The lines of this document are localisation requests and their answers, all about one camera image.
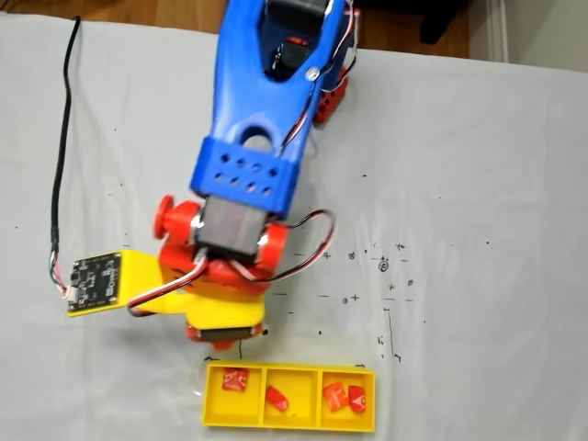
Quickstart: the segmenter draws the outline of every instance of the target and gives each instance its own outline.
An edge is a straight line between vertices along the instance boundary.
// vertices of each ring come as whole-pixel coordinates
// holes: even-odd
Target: red candy piece
[[[238,390],[243,392],[247,387],[249,370],[226,367],[222,374],[222,388],[225,390]]]
[[[366,392],[361,386],[349,386],[349,407],[353,412],[366,410]]]
[[[341,381],[329,384],[324,389],[322,389],[322,396],[325,400],[327,400],[327,404],[329,405],[329,410],[331,412],[338,411],[349,403]]]
[[[288,408],[288,399],[273,386],[267,386],[266,400],[271,402],[281,412],[284,412]]]

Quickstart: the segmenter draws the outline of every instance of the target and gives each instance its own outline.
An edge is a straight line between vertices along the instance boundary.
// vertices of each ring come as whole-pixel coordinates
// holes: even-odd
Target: connector
[[[63,297],[65,300],[69,301],[70,303],[77,302],[77,288],[75,287],[67,287],[65,290],[65,296]]]

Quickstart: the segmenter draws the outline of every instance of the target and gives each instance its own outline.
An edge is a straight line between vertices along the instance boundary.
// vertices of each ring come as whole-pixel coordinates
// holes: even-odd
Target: bolt
[[[319,71],[318,68],[311,67],[311,68],[309,68],[308,71],[306,71],[306,79],[309,81],[314,81],[319,77],[320,74],[321,74],[321,71]]]

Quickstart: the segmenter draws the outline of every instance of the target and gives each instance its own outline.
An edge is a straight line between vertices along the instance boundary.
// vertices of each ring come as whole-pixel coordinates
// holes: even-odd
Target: white wall
[[[505,0],[509,62],[588,72],[588,0]]]
[[[469,53],[588,72],[588,0],[471,0]]]

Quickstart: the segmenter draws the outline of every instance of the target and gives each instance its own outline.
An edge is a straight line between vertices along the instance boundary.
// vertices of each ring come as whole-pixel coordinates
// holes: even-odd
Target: blue 3d-printed part
[[[320,35],[304,36],[266,22],[264,4],[235,0],[227,7],[217,48],[212,127],[202,142],[190,187],[203,197],[225,198],[283,218],[294,195],[323,77],[336,83],[343,57],[316,79],[309,79],[307,72],[327,65],[348,18],[345,0],[331,0]],[[265,68],[271,51],[289,36],[305,38],[310,54],[289,79],[277,81]],[[307,118],[284,144],[309,97]],[[243,147],[252,135],[265,136],[271,149]]]

